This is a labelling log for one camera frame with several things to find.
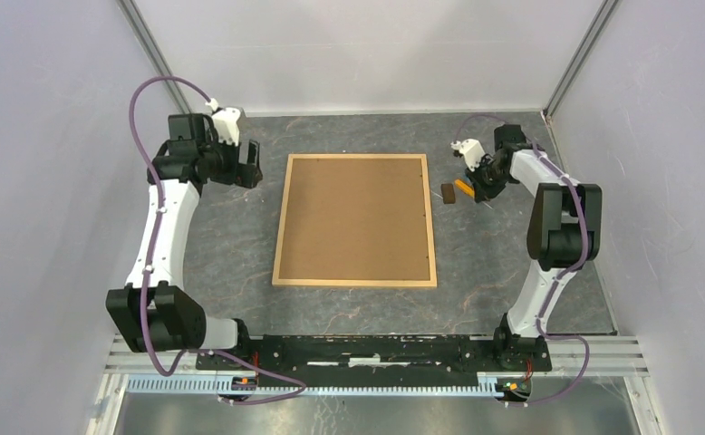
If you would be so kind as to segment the yellow handled screwdriver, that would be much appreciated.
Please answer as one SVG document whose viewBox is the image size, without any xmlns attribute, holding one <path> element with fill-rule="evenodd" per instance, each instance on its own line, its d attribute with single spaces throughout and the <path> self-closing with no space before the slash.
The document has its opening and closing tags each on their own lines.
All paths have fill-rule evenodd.
<svg viewBox="0 0 705 435">
<path fill-rule="evenodd" d="M 453 181 L 453 185 L 455 188 L 457 188 L 461 193 L 464 195 L 470 197 L 475 204 L 481 204 L 486 208 L 492 209 L 493 207 L 489 205 L 489 199 L 485 195 L 484 192 L 480 192 L 478 195 L 477 192 L 474 190 L 474 188 L 467 183 L 467 181 L 463 179 L 455 179 Z"/>
</svg>

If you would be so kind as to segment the wooden picture frame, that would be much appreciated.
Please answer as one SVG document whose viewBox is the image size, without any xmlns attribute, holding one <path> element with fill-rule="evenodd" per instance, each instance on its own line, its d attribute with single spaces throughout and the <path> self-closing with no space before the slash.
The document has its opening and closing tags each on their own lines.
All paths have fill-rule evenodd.
<svg viewBox="0 0 705 435">
<path fill-rule="evenodd" d="M 289 155 L 272 283 L 436 287 L 426 155 Z"/>
</svg>

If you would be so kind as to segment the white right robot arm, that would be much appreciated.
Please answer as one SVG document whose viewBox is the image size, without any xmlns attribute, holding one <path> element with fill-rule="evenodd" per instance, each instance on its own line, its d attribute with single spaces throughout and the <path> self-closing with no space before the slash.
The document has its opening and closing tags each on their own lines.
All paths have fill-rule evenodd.
<svg viewBox="0 0 705 435">
<path fill-rule="evenodd" d="M 599 253 L 603 191 L 558 168 L 517 124 L 495 128 L 492 152 L 475 139 L 455 140 L 451 148 L 465 162 L 465 176 L 477 203 L 496 198 L 511 184 L 523 186 L 533 197 L 526 231 L 530 267 L 491 346 L 494 363 L 514 370 L 527 356 L 545 353 L 546 325 L 558 297 Z"/>
</svg>

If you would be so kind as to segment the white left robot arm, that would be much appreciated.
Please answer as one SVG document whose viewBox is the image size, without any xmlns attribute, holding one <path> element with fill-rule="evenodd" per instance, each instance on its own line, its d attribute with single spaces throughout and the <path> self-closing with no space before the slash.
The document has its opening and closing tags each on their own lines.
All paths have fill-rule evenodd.
<svg viewBox="0 0 705 435">
<path fill-rule="evenodd" d="M 238 319 L 215 319 L 183 289 L 183 264 L 192 217 L 208 182 L 254 188 L 262 179 L 260 145 L 243 141 L 245 114 L 226 107 L 213 114 L 168 118 L 169 138 L 148 171 L 150 208 L 137 260 L 124 287 L 109 291 L 106 309 L 131 351 L 218 349 L 231 369 L 246 367 L 253 345 Z"/>
</svg>

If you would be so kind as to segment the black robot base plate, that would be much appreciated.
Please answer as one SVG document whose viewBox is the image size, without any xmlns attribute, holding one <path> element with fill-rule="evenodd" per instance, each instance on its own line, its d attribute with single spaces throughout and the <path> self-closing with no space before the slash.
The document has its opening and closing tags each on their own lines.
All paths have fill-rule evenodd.
<svg viewBox="0 0 705 435">
<path fill-rule="evenodd" d="M 264 335 L 232 352 L 263 375 L 261 387 L 287 387 L 292 379 L 309 387 L 473 386 L 479 373 L 550 372 L 543 338 L 449 335 Z"/>
</svg>

